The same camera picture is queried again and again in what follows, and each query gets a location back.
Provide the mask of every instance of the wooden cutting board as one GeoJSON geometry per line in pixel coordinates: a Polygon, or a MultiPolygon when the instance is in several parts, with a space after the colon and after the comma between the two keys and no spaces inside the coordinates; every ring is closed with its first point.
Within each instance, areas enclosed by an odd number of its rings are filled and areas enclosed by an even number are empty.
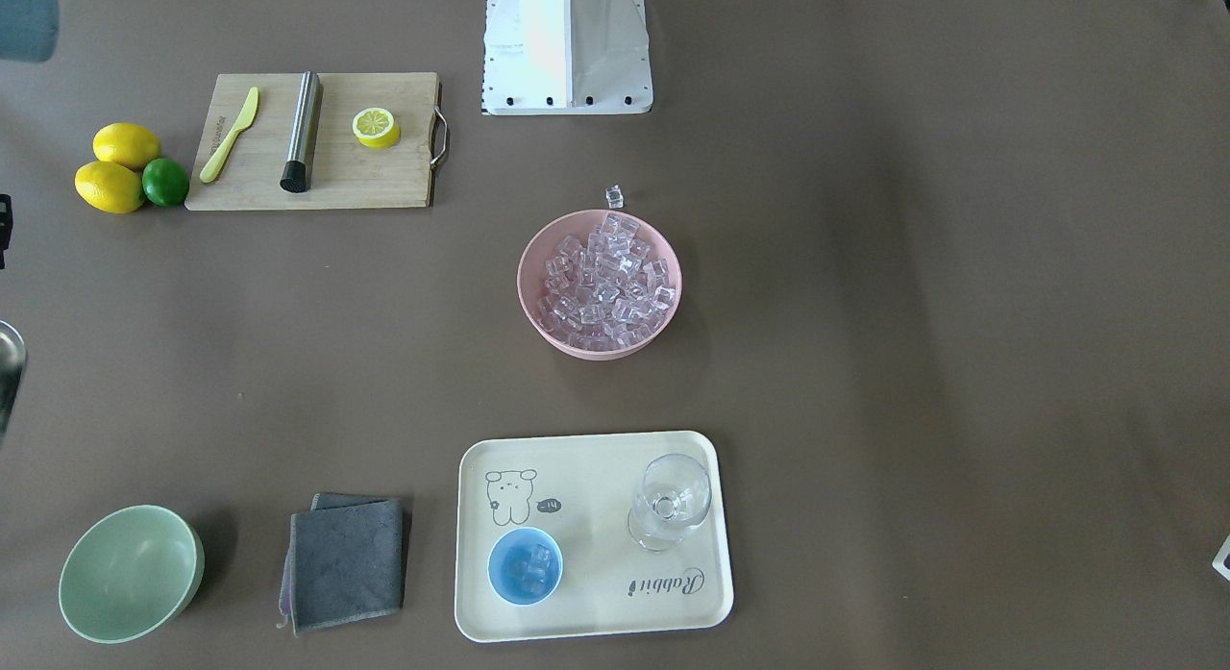
{"type": "Polygon", "coordinates": [[[321,106],[311,189],[285,192],[278,181],[287,162],[299,102],[295,74],[220,74],[209,101],[192,183],[184,205],[192,210],[403,209],[430,205],[432,140],[440,77],[413,74],[320,74],[321,106]],[[230,130],[250,87],[261,103],[248,130],[239,135],[221,175],[202,183],[205,161],[230,130]],[[401,140],[387,149],[359,144],[351,130],[364,108],[387,108],[401,140]]]}

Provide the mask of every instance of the white tray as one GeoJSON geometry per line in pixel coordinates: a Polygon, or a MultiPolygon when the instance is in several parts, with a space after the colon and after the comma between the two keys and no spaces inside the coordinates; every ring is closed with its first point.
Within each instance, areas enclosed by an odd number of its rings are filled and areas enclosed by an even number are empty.
{"type": "Polygon", "coordinates": [[[461,456],[458,482],[454,618],[471,640],[699,629],[734,605],[717,454],[702,434],[487,439],[461,456]],[[712,505],[691,537],[652,553],[629,535],[627,511],[646,465],[664,454],[701,461],[712,505]],[[487,473],[503,476],[488,483],[487,473]],[[488,552],[518,526],[539,526],[563,553],[560,588],[524,607],[504,602],[487,580],[488,552]]]}

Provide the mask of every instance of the green bowl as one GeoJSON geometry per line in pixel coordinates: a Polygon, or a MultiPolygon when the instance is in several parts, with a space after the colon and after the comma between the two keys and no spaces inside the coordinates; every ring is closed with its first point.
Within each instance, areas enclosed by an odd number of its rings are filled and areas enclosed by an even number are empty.
{"type": "Polygon", "coordinates": [[[130,642],[188,606],[204,567],[200,538],[171,509],[119,509],[73,546],[60,573],[60,613],[91,642],[130,642]]]}

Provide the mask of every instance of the gray towel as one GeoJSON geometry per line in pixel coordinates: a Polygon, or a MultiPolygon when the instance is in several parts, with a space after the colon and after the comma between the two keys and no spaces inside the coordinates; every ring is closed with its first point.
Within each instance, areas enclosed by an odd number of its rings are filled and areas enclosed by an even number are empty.
{"type": "Polygon", "coordinates": [[[321,493],[290,516],[278,607],[294,633],[401,610],[401,500],[321,493]]]}

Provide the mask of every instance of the bowl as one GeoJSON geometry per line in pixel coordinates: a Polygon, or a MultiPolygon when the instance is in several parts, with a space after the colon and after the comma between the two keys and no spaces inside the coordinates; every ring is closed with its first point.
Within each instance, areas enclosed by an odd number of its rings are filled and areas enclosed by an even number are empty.
{"type": "Polygon", "coordinates": [[[496,541],[487,557],[487,579],[496,595],[513,605],[549,599],[563,579],[563,556],[550,534],[520,526],[496,541]],[[535,561],[534,554],[540,559],[535,561]]]}
{"type": "Polygon", "coordinates": [[[557,349],[566,352],[566,354],[573,358],[620,359],[649,345],[649,342],[658,337],[658,333],[662,333],[662,329],[667,328],[667,325],[670,325],[675,311],[679,310],[679,301],[684,296],[684,277],[679,268],[679,258],[675,257],[675,250],[670,248],[670,242],[654,226],[649,226],[645,220],[635,218],[635,215],[624,214],[620,210],[588,209],[578,210],[576,214],[561,215],[561,218],[552,220],[525,246],[525,251],[522,253],[522,262],[517,267],[517,296],[522,301],[522,310],[525,312],[525,318],[530,320],[531,327],[534,327],[540,337],[546,338],[549,344],[557,347],[557,349]],[[585,236],[589,236],[589,231],[593,231],[597,224],[603,223],[603,218],[606,218],[606,214],[624,215],[624,218],[631,218],[641,223],[641,229],[636,232],[636,236],[652,246],[651,257],[665,259],[670,270],[670,284],[675,289],[675,299],[665,311],[665,318],[662,321],[661,327],[656,328],[653,333],[649,333],[649,337],[646,337],[638,344],[629,345],[626,349],[620,350],[582,350],[578,347],[557,341],[556,337],[544,332],[542,327],[534,318],[534,315],[538,311],[539,299],[546,296],[546,285],[542,284],[546,279],[546,268],[544,266],[546,259],[554,257],[556,246],[563,237],[569,236],[569,234],[578,237],[581,242],[584,242],[585,236]]]}
{"type": "Polygon", "coordinates": [[[204,564],[200,538],[171,509],[119,509],[73,546],[60,573],[60,615],[91,642],[130,642],[188,606],[204,564]]]}

